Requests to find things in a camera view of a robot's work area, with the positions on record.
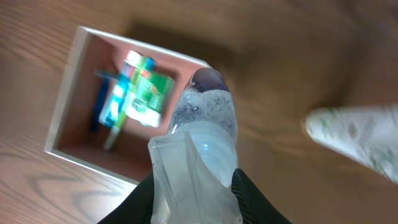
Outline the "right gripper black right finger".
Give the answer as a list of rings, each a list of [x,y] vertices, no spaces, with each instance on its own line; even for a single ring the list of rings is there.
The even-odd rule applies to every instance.
[[[265,198],[242,169],[234,171],[231,191],[238,200],[243,223],[292,224]]]

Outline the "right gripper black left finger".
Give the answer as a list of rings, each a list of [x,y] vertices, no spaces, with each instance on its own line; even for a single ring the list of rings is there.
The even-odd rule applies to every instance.
[[[153,172],[98,224],[150,224],[154,203]]]

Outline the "clear foam soap pump bottle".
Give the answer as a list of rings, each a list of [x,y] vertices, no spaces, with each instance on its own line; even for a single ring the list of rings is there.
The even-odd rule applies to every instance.
[[[231,93],[213,68],[197,70],[168,131],[149,141],[154,175],[151,223],[242,223],[231,191],[238,167]]]

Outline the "blue razor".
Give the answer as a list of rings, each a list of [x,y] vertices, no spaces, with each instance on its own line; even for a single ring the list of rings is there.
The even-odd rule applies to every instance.
[[[98,90],[96,102],[93,108],[93,113],[91,115],[91,121],[90,121],[90,131],[96,132],[98,129],[99,125],[99,116],[101,114],[101,111],[103,109],[103,106],[105,104],[105,99],[108,94],[109,90],[109,83],[111,80],[117,78],[118,74],[114,72],[109,72],[105,70],[97,70],[95,71],[95,75],[100,77],[100,88]]]

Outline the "teal toothpaste tube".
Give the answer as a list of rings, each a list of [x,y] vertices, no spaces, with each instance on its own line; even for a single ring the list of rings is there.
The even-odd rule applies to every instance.
[[[121,69],[116,72],[99,71],[98,75],[111,85],[107,99],[104,102],[98,121],[111,128],[118,120],[119,113],[122,110],[124,99],[127,94],[131,73],[141,62],[142,55],[136,51],[130,50],[123,61]]]

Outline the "green white toothbrush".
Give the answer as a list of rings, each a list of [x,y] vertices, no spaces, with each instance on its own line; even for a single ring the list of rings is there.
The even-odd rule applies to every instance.
[[[130,78],[130,82],[128,85],[128,90],[127,90],[127,94],[126,97],[124,99],[124,103],[122,106],[122,110],[119,113],[119,117],[118,120],[116,121],[116,123],[110,128],[110,132],[108,137],[106,138],[104,144],[103,144],[103,149],[106,151],[109,151],[113,144],[115,143],[117,137],[119,136],[119,133],[122,129],[122,127],[124,126],[124,123],[127,119],[127,114],[126,114],[126,110],[127,110],[127,106],[131,103],[132,101],[132,90],[135,89],[135,87],[133,87],[132,84],[132,78],[134,78],[135,75],[140,74],[141,72],[148,72],[151,71],[153,68],[155,67],[155,61],[148,57],[148,56],[142,56],[141,62],[139,63],[139,65],[136,67],[136,69],[131,73],[131,78]]]

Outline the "green soap bar package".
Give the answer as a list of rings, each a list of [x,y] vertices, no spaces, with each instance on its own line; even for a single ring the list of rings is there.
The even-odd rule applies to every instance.
[[[174,80],[157,72],[134,75],[127,95],[126,115],[144,126],[159,127]]]

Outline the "white lotion tube leaf print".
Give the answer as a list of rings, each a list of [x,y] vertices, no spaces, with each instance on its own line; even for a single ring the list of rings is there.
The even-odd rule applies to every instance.
[[[315,142],[397,183],[397,105],[321,108],[303,125]]]

